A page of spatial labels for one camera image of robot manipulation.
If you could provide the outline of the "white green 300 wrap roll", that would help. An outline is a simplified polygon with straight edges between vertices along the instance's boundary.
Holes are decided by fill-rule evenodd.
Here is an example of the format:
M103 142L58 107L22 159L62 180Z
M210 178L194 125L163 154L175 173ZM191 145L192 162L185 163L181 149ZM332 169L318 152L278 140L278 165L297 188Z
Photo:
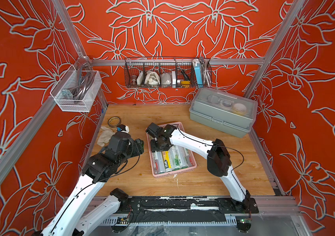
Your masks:
M181 162L180 162L179 155L178 155L178 152L175 146L172 146L169 149L169 158L171 161L171 166L172 166L173 171L181 169Z

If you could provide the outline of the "pink plastic basket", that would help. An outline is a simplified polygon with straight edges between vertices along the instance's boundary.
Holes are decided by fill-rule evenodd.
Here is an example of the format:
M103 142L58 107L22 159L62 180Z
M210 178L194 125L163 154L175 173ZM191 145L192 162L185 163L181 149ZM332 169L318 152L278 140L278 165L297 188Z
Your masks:
M153 138L151 136L149 136L148 134L146 134L147 138L148 138L148 141L147 141L147 144L148 144L148 147L149 147L149 156L150 156L150 162L151 162L151 166L152 166L152 151L151 151L151 148L150 148L150 140L152 140ZM176 171L171 171L171 172L165 172L163 174L159 174L159 175L154 175L154 171L153 171L153 166L152 166L152 175L155 177L155 178L162 178L162 177L167 177L167 176L170 176L170 175L177 175L177 174L180 174L180 173L185 173L185 172L189 172L189 171L193 171L196 167L197 167L197 162L194 158L194 153L191 151L191 162L192 162L192 167L188 167L188 168L184 168L184 169L179 169L179 170L176 170Z

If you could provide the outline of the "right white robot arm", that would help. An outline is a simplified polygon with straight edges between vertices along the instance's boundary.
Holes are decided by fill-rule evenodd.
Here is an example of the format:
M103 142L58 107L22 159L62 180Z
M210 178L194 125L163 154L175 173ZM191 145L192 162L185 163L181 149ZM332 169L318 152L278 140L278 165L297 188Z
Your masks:
M222 140L201 139L171 124L162 127L151 123L146 133L152 137L151 151L168 151L173 146L180 146L202 156L207 160L207 170L222 180L235 204L243 209L252 205L251 195L236 176L230 160L229 148Z

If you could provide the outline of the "white wrap roll red label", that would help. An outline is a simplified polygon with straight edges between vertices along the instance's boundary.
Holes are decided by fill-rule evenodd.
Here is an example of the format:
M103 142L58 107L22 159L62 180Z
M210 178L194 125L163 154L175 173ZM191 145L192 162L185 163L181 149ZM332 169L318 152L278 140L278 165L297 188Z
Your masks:
M186 158L186 161L188 163L188 166L189 167L192 167L192 162L191 162L191 151L188 150L187 148L183 148L184 152L185 152L185 158Z

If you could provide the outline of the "yellow wrap roll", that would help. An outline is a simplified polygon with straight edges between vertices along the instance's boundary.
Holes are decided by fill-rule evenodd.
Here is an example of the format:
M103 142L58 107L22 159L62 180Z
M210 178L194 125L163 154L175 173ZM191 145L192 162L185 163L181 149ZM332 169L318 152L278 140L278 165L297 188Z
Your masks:
M162 159L163 159L165 171L166 172L171 172L172 171L172 166L171 166L171 161L170 161L168 151L162 151Z

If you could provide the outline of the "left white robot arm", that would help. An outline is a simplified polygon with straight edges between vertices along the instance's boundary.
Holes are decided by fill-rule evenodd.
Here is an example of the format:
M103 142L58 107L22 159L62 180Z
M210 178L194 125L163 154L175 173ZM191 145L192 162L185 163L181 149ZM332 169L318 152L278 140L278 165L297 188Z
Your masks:
M92 211L84 213L104 184L110 178L124 174L128 160L140 158L143 153L143 140L134 140L124 131L116 132L107 146L88 158L76 186L56 216L44 229L33 235L88 236L112 214L126 210L129 196L116 188Z

